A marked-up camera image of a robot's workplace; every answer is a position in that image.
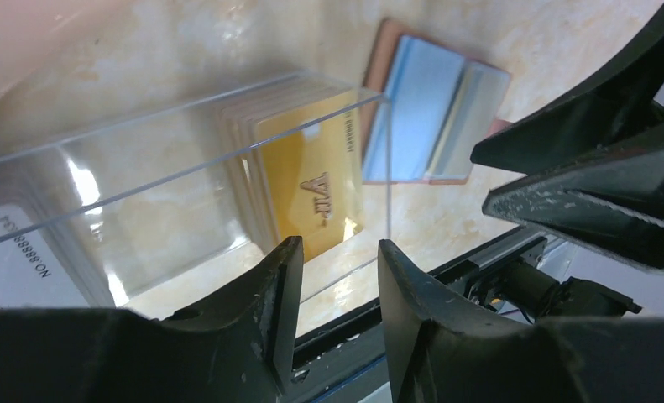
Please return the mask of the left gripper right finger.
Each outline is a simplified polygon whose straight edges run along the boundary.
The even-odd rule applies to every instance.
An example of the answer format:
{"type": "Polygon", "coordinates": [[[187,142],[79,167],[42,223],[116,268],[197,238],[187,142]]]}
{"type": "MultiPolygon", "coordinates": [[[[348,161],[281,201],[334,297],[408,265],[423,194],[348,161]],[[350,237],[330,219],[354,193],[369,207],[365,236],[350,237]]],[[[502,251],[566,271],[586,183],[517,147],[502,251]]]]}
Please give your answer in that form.
{"type": "MultiPolygon", "coordinates": [[[[383,239],[381,254],[397,248],[383,239]]],[[[664,402],[664,318],[553,317],[526,325],[471,301],[443,308],[395,402],[664,402]]]]}

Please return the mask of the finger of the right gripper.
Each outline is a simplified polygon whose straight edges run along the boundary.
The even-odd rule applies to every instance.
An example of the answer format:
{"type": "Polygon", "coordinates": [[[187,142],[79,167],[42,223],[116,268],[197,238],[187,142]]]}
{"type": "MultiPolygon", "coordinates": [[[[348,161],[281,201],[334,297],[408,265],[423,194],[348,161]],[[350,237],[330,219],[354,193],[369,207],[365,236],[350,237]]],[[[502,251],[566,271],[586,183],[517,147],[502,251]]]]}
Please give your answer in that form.
{"type": "Polygon", "coordinates": [[[664,3],[570,91],[474,146],[471,161],[532,175],[664,121],[664,3]]]}
{"type": "Polygon", "coordinates": [[[664,271],[664,122],[493,189],[482,211],[664,271]]]}

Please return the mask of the clear plastic card box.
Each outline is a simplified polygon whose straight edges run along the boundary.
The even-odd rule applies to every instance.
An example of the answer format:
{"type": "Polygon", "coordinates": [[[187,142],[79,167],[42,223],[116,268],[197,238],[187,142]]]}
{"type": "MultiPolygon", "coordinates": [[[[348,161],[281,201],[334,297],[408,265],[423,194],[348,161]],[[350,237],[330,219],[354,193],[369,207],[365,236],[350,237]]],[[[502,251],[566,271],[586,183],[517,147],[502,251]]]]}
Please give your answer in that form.
{"type": "MultiPolygon", "coordinates": [[[[212,108],[224,97],[296,75],[357,92],[362,177],[360,113],[384,97],[304,71],[0,154],[0,170],[27,173],[55,204],[45,223],[63,223],[73,232],[106,280],[113,307],[165,317],[267,254],[243,228],[227,170],[235,154],[222,147],[212,108]]],[[[362,178],[362,187],[364,230],[314,259],[304,256],[301,304],[345,285],[374,261],[373,241],[390,230],[388,182],[362,178]]]]}

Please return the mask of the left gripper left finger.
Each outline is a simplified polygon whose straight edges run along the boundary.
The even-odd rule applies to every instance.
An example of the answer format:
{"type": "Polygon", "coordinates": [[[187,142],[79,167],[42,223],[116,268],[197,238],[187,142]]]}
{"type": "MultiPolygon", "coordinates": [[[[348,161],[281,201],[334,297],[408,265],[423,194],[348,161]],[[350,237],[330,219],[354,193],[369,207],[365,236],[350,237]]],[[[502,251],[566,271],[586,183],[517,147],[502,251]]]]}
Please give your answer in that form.
{"type": "Polygon", "coordinates": [[[163,320],[0,310],[0,402],[276,402],[293,375],[303,240],[163,320]]]}

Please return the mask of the brown leather card holder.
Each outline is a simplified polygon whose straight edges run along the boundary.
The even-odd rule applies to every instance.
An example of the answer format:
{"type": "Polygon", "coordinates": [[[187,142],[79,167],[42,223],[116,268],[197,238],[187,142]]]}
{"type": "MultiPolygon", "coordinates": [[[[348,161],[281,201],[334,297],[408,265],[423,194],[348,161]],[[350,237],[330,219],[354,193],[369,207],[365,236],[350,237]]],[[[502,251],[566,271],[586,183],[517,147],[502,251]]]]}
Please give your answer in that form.
{"type": "Polygon", "coordinates": [[[510,81],[507,71],[383,20],[363,83],[384,97],[360,113],[363,181],[466,183],[473,147],[507,124],[497,113],[510,81]]]}

